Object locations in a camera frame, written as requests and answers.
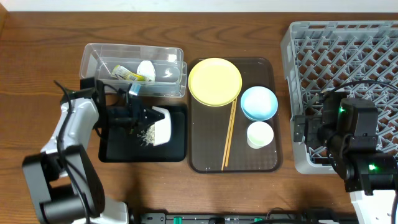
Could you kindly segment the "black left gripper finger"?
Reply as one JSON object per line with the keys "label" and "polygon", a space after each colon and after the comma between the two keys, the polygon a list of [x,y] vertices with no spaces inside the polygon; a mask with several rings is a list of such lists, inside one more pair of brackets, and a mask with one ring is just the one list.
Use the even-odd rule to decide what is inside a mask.
{"label": "black left gripper finger", "polygon": [[164,119],[164,114],[153,108],[144,109],[144,119],[145,120],[162,120]]}
{"label": "black left gripper finger", "polygon": [[160,119],[157,119],[157,118],[146,118],[143,121],[143,128],[149,128],[150,126],[152,126],[153,124],[155,124],[158,121],[160,121]]}

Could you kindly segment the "rice pile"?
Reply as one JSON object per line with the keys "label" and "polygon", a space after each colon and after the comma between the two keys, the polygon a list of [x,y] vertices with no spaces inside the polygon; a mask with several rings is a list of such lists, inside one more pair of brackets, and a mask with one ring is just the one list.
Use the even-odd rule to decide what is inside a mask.
{"label": "rice pile", "polygon": [[149,126],[146,130],[142,130],[137,134],[139,142],[143,146],[155,144],[155,125]]}

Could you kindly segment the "white bowl with rice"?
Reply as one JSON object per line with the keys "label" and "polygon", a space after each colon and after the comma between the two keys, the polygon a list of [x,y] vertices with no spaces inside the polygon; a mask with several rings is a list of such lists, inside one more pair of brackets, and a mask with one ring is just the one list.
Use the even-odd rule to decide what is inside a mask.
{"label": "white bowl with rice", "polygon": [[153,110],[156,110],[164,115],[164,118],[156,121],[154,123],[154,146],[159,146],[161,144],[168,143],[171,138],[172,133],[172,124],[171,124],[171,116],[169,110],[165,108],[159,108],[156,106],[152,107]]}

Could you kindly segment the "white tissue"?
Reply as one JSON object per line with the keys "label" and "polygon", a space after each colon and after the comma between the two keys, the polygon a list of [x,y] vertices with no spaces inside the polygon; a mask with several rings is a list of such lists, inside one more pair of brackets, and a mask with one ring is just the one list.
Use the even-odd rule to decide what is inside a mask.
{"label": "white tissue", "polygon": [[137,74],[143,76],[146,82],[154,82],[156,73],[153,63],[150,60],[143,60],[137,68]]}

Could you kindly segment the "white green cup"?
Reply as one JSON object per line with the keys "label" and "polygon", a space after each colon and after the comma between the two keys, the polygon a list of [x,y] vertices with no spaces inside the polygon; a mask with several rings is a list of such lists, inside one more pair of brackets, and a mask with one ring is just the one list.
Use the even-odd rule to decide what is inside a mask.
{"label": "white green cup", "polygon": [[247,143],[251,148],[260,149],[273,141],[274,131],[266,122],[256,121],[249,125],[246,136]]}

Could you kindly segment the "green yellow snack wrapper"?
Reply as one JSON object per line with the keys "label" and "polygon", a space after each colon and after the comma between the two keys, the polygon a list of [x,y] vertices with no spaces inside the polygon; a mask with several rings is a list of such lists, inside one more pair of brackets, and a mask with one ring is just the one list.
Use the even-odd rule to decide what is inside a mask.
{"label": "green yellow snack wrapper", "polygon": [[118,80],[127,80],[127,81],[145,80],[144,76],[133,73],[121,65],[117,65],[114,67],[113,71],[111,72],[111,77],[117,78]]}

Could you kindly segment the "light blue bowl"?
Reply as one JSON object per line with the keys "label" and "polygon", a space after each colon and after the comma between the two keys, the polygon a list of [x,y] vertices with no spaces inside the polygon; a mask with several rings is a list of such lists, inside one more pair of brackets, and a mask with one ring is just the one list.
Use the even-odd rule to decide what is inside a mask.
{"label": "light blue bowl", "polygon": [[278,110],[278,99],[275,93],[263,86],[248,88],[241,97],[241,109],[251,121],[271,119]]}

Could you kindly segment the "yellow plate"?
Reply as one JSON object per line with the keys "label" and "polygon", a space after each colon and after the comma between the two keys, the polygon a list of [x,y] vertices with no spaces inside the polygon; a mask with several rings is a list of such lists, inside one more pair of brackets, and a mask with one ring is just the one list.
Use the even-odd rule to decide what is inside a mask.
{"label": "yellow plate", "polygon": [[190,94],[199,103],[219,107],[239,95],[243,79],[238,68],[223,58],[206,58],[192,67],[188,76]]}

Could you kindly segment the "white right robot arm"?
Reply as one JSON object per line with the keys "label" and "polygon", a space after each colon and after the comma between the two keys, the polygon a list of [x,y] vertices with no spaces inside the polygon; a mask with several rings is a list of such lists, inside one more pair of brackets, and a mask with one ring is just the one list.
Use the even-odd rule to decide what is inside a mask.
{"label": "white right robot arm", "polygon": [[320,115],[295,115],[293,140],[325,147],[359,223],[397,223],[397,161],[377,149],[378,110],[371,100],[328,93]]}

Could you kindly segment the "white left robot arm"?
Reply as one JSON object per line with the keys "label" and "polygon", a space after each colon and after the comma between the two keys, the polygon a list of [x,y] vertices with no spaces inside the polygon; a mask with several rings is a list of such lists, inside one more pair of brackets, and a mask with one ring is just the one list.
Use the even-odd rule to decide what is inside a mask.
{"label": "white left robot arm", "polygon": [[146,108],[130,94],[125,106],[108,106],[103,88],[63,92],[62,114],[50,140],[22,163],[39,222],[129,223],[127,204],[105,196],[86,152],[91,131],[101,128],[110,147],[138,130],[160,124],[171,127],[169,112]]}

